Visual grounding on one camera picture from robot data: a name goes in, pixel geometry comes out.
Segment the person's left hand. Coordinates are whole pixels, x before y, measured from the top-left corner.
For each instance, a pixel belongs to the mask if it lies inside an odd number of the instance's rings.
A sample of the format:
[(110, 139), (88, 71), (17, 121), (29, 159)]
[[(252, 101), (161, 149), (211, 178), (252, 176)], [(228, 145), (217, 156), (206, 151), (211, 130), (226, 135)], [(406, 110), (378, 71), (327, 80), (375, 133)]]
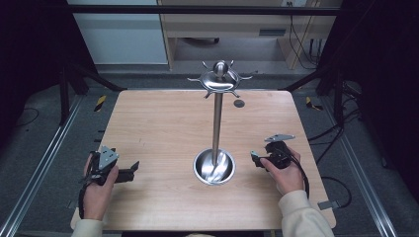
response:
[(103, 186), (93, 183), (86, 189), (83, 198), (85, 219), (102, 221), (109, 206), (114, 183), (119, 175), (119, 167), (115, 165), (110, 171)]

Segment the yellow black tape strip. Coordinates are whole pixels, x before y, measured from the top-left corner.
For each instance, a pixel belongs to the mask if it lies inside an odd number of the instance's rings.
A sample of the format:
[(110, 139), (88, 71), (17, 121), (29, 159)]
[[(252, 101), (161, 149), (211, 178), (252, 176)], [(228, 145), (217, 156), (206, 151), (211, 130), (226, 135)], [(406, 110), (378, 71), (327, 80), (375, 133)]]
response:
[(306, 97), (305, 98), (305, 104), (306, 104), (306, 106), (308, 108), (311, 108), (311, 109), (314, 109), (314, 110), (317, 110), (317, 111), (323, 111), (323, 107), (322, 106), (318, 106), (318, 105), (314, 105), (311, 102), (311, 99), (309, 97)]
[(97, 101), (97, 104), (95, 106), (94, 112), (99, 112), (101, 110), (101, 108), (103, 107), (105, 101), (106, 101), (107, 96), (106, 95), (102, 95), (100, 96), (100, 98)]

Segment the person's right hand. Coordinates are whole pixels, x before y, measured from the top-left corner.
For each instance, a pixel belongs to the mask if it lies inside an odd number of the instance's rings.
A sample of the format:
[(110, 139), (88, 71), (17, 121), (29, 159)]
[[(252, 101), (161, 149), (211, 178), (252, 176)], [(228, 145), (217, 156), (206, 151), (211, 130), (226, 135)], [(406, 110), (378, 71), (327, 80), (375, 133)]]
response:
[(291, 163), (285, 169), (278, 169), (266, 158), (261, 158), (260, 161), (276, 182), (277, 190), (283, 196), (293, 191), (304, 190), (303, 175), (297, 164)]

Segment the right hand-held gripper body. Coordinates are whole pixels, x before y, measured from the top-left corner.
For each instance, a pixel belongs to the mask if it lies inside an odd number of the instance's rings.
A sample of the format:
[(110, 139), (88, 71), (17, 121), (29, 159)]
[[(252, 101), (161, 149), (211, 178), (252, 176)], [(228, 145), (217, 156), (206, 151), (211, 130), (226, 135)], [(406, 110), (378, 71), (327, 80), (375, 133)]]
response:
[(289, 139), (294, 139), (294, 135), (275, 134), (265, 139), (265, 141), (267, 142), (265, 150), (269, 154), (268, 159), (278, 169), (285, 169), (292, 162), (292, 153), (285, 144), (285, 141)]

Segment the steel hook stand with bowl base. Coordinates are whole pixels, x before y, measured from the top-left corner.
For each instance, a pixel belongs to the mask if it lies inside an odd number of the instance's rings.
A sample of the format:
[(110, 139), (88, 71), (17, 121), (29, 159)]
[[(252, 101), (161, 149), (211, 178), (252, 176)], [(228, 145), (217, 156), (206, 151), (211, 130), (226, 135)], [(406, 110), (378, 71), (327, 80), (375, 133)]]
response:
[(233, 60), (229, 63), (219, 60), (212, 67), (208, 67), (203, 62), (206, 71), (199, 78), (190, 78), (190, 81), (200, 82), (207, 90), (206, 99), (214, 95), (212, 145), (211, 148), (196, 155), (193, 165), (196, 177), (209, 186), (225, 184), (235, 172), (235, 161), (232, 155), (219, 147), (223, 95), (230, 93), (239, 98), (235, 92), (236, 88), (242, 80), (249, 80), (251, 77), (240, 76), (232, 69), (233, 63)]

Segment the black horizontal frame bar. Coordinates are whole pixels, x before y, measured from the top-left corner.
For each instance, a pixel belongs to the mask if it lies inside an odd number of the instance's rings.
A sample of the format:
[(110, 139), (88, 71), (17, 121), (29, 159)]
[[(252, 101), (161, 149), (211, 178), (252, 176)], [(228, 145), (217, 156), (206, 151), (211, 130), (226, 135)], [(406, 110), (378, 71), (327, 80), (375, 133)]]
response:
[(191, 14), (191, 15), (293, 15), (338, 16), (339, 8), (247, 7), (247, 6), (148, 6), (148, 5), (68, 5), (65, 10), (88, 14)]

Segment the black metal frame leg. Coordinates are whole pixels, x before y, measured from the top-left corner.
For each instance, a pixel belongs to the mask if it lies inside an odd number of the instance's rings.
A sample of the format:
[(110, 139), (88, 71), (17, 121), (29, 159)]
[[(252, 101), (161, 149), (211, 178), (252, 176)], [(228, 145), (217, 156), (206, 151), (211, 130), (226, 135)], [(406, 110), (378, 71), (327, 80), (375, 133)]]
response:
[(316, 93), (319, 96), (324, 96), (334, 89), (334, 102), (333, 102), (333, 117), (339, 126), (344, 124), (343, 116), (343, 73), (338, 67), (332, 65), (325, 65), (316, 69), (312, 73), (304, 76), (302, 79), (290, 84), (283, 88), (283, 91), (293, 92), (299, 87), (319, 79), (320, 82), (316, 87)]
[(71, 86), (77, 95), (85, 95), (89, 90), (89, 87), (85, 82), (85, 78), (90, 78), (111, 91), (121, 92), (125, 90), (124, 87), (108, 81), (97, 72), (75, 63), (65, 64), (60, 70), (58, 76), (61, 107), (60, 125), (64, 125), (70, 117), (68, 86)]

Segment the aluminium floor rail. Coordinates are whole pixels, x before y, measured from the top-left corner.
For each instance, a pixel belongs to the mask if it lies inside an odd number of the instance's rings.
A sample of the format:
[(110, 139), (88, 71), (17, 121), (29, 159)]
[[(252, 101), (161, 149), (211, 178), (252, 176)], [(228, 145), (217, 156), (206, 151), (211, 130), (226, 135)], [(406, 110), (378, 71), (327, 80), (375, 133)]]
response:
[(74, 98), (74, 102), (70, 107), (68, 118), (64, 120), (63, 124), (60, 124), (57, 127), (53, 138), (50, 140), (47, 148), (42, 154), (42, 158), (37, 164), (37, 167), (32, 172), (32, 175), (27, 181), (25, 188), (16, 201), (14, 208), (8, 214), (4, 223), (0, 226), (0, 237), (14, 237), (16, 234), (38, 190), (42, 185), (50, 165), (54, 161), (55, 156), (68, 133), (68, 130), (76, 118), (82, 102), (83, 97), (76, 96)]
[(339, 136), (339, 143), (344, 153), (344, 157), (347, 160), (349, 168), (360, 190), (361, 196), (363, 197), (363, 200), (373, 219), (377, 231), (379, 232), (379, 236), (398, 237), (397, 231), (395, 230), (392, 221), (384, 209), (384, 206), (377, 195), (377, 191), (371, 182), (371, 179), (368, 177), (368, 174), (362, 167), (362, 163), (360, 162), (359, 157), (354, 147), (352, 146), (348, 135), (346, 134), (346, 132), (349, 131), (349, 119), (353, 118), (353, 116), (350, 116), (350, 112), (357, 109), (355, 107), (355, 102), (353, 100), (345, 99), (337, 108), (334, 108), (334, 104), (327, 98), (322, 98), (321, 102), (323, 103), (325, 111), (333, 124), (337, 123), (337, 116), (334, 111), (338, 109), (343, 110), (344, 120), (342, 124), (344, 125), (344, 128), (341, 135)]

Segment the white cabinet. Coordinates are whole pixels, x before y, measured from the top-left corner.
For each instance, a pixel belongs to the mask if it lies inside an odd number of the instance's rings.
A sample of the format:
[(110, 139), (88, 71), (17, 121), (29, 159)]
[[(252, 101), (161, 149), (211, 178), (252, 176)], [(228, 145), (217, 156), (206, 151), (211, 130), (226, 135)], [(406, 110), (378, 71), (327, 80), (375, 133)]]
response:
[(87, 14), (74, 18), (96, 65), (166, 64), (158, 14)]

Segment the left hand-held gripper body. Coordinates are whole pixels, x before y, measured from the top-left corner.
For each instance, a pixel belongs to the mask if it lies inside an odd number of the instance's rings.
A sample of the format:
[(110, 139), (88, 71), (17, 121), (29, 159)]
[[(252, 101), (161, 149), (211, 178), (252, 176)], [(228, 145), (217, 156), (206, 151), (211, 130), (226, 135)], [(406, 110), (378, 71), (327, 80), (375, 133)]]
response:
[(118, 159), (119, 154), (107, 146), (103, 146), (100, 151), (92, 152), (86, 180), (103, 186)]

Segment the light wooden desk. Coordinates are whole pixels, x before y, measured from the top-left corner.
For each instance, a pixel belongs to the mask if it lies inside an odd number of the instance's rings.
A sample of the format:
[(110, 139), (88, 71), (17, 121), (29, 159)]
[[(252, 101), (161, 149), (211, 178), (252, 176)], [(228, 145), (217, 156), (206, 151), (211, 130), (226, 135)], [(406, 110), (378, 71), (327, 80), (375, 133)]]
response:
[[(247, 6), (339, 8), (343, 0), (157, 0), (160, 6)], [(285, 62), (294, 69), (302, 59), (302, 45), (310, 39), (325, 40), (333, 16), (287, 15), (191, 15), (162, 14), (168, 39), (180, 38), (274, 38)]]

